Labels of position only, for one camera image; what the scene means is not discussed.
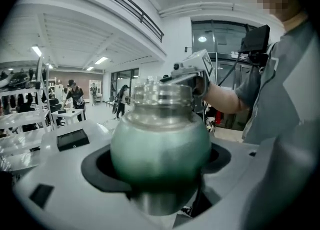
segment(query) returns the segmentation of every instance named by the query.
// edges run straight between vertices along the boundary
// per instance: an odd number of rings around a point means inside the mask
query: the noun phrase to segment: white floor
[[[125,112],[131,110],[131,106],[125,106]],[[115,119],[116,114],[112,114],[112,105],[97,102],[95,106],[91,103],[85,104],[85,116],[96,123],[99,123],[112,132],[119,121]]]

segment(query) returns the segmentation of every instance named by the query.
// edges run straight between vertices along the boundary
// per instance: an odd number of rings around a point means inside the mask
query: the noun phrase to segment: red object
[[[215,115],[215,123],[220,124],[220,122],[221,122],[221,112],[217,111]]]

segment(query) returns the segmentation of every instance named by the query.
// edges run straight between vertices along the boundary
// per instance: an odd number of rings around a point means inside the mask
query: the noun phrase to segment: white shelf
[[[0,156],[12,156],[29,152],[29,149],[40,146],[44,128],[0,138]]]
[[[41,110],[37,110],[0,116],[0,129],[14,128],[42,122],[48,114],[48,111],[48,109],[44,109],[43,112]]]
[[[12,91],[0,92],[0,96],[10,96],[10,95],[18,95],[18,94],[24,94],[24,93],[33,93],[36,91],[37,91],[37,89],[35,89],[35,88],[17,89],[17,90],[12,90]]]
[[[14,174],[25,173],[40,164],[40,151],[28,152],[2,158],[1,170]]]

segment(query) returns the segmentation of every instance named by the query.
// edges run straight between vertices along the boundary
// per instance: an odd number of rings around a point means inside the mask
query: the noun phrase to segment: gray t-shirt
[[[253,67],[235,93],[252,117],[246,143],[260,144],[306,120],[320,118],[320,43],[309,21],[281,37],[264,69]]]

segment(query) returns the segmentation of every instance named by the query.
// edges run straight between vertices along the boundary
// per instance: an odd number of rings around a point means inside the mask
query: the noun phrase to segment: ceiling beam
[[[55,71],[55,72],[81,72],[81,73],[90,73],[90,74],[100,74],[103,75],[103,72],[92,72],[92,71],[82,71],[82,70],[66,70],[66,69],[61,69],[61,68],[55,68],[50,71]]]
[[[43,45],[46,48],[47,54],[45,56],[49,56],[50,57],[50,61],[56,67],[58,67],[57,61],[56,61],[55,56],[53,54],[53,50],[51,48],[50,41],[49,41],[49,38],[48,38],[48,33],[47,33],[44,14],[37,14],[35,16],[35,22],[36,22],[37,30],[38,30],[39,35],[40,35],[40,39],[41,39]]]
[[[85,69],[87,66],[89,66],[90,63],[93,61],[97,61],[97,57],[101,55],[102,52],[104,52],[113,42],[115,42],[119,38],[119,35],[112,34],[110,37],[108,37],[99,47],[98,49],[89,57],[86,64],[83,66],[82,69]]]
[[[0,39],[0,47],[6,50],[8,53],[10,53],[13,56],[21,57],[22,54],[20,54],[17,50],[15,50],[11,45],[8,44],[8,42],[2,38]]]

